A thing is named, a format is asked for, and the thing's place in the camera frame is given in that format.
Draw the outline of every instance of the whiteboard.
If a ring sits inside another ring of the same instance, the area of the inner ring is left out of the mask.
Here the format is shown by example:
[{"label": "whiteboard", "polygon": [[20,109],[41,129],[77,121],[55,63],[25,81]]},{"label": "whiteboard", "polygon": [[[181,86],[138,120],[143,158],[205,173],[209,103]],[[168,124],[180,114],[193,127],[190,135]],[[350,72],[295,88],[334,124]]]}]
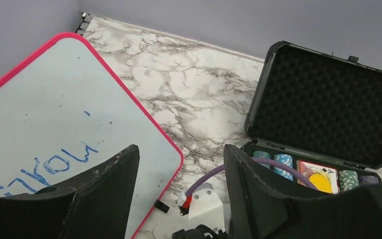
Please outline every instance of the whiteboard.
[{"label": "whiteboard", "polygon": [[74,33],[55,36],[0,79],[0,197],[37,192],[131,144],[140,163],[125,238],[180,169],[180,150]]}]

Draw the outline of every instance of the blue poker chip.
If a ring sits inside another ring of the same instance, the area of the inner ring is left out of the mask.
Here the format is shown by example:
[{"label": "blue poker chip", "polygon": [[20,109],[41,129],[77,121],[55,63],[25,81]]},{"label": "blue poker chip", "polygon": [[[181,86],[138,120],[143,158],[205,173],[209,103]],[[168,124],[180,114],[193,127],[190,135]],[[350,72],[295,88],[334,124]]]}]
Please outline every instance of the blue poker chip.
[{"label": "blue poker chip", "polygon": [[[278,161],[280,163],[283,163],[284,165],[287,165],[291,168],[293,168],[293,161],[292,161],[292,156],[287,155],[287,154],[276,154],[275,155],[275,161]],[[275,167],[275,172],[289,180],[293,180],[293,176],[291,173]]]}]

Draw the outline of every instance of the marble countertop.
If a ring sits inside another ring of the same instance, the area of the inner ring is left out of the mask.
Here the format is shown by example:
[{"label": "marble countertop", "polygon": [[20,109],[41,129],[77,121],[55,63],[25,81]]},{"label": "marble countertop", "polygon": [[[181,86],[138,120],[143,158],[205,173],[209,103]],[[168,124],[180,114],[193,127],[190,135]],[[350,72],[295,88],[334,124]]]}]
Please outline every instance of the marble countertop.
[{"label": "marble countertop", "polygon": [[[175,200],[204,173],[223,164],[223,147],[241,147],[263,61],[207,44],[94,17],[84,37],[184,154],[184,166],[137,239],[170,239],[185,227]],[[377,170],[382,178],[382,168]],[[224,173],[208,181],[229,203]]]}]

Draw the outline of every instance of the white plastic part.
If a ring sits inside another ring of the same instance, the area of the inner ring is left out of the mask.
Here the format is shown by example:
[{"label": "white plastic part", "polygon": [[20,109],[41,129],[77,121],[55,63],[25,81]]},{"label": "white plastic part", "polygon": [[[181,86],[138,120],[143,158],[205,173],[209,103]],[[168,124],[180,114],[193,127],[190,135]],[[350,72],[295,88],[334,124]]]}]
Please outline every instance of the white plastic part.
[{"label": "white plastic part", "polygon": [[192,194],[188,215],[188,230],[206,225],[216,233],[225,232],[223,203],[212,188],[202,188]]},{"label": "white plastic part", "polygon": [[185,203],[185,201],[187,200],[187,197],[185,196],[185,192],[186,192],[187,190],[186,189],[184,189],[184,190],[182,190],[181,191],[181,193],[178,195],[178,200],[177,200],[177,205],[178,206],[181,206],[182,207],[182,205]]}]

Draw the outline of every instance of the stack of poker chips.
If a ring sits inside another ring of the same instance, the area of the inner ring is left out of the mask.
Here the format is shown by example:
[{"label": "stack of poker chips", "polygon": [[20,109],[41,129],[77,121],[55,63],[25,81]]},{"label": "stack of poker chips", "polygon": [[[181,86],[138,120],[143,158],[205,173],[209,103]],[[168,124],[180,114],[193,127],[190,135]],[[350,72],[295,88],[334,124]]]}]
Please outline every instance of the stack of poker chips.
[{"label": "stack of poker chips", "polygon": [[352,170],[339,171],[339,186],[342,192],[358,187],[358,174]]},{"label": "stack of poker chips", "polygon": [[[284,165],[287,165],[291,168],[293,168],[293,162],[292,162],[292,157],[287,154],[276,154],[275,155],[275,160],[278,162],[283,163]],[[293,180],[293,176],[291,173],[284,171],[283,169],[275,167],[275,172],[289,180]]]},{"label": "stack of poker chips", "polygon": [[[253,157],[270,159],[270,154],[264,151],[253,151]],[[261,165],[265,166],[266,168],[270,168],[270,165],[267,165],[267,164],[261,164]]]},{"label": "stack of poker chips", "polygon": [[380,184],[379,179],[375,176],[360,176],[360,185],[367,185],[367,184]]}]

